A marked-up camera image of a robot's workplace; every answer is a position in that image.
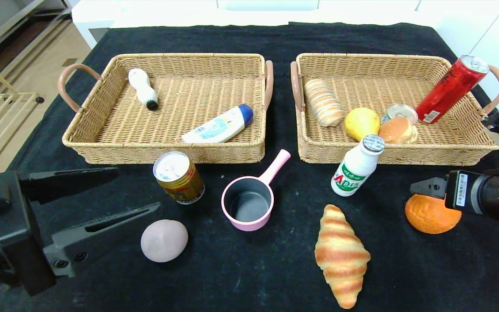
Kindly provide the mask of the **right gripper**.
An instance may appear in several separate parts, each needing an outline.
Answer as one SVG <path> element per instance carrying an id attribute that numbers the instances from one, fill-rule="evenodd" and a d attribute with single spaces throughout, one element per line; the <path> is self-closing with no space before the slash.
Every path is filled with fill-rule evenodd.
<path id="1" fill-rule="evenodd" d="M 483 194 L 488 192 L 488 181 L 493 177 L 467 170 L 454 170 L 449 172 L 446 180 L 435 177 L 412 183 L 410 193 L 446 198 L 446 207 L 470 215 L 494 215 L 488 209 L 488 200 L 483 199 Z"/>

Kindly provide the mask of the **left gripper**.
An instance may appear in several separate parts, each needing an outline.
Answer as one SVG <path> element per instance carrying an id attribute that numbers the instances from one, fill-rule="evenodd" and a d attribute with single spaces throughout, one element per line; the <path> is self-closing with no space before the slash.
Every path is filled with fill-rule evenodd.
<path id="1" fill-rule="evenodd" d="M 22 178 L 0 173 L 0 293 L 22 287 L 35 296 L 55 286 L 55 276 L 73 278 L 158 217 L 161 203 L 83 223 L 54 233 L 43 247 L 30 203 L 46 204 L 79 194 L 119 175 L 117 167 L 34 172 Z"/>

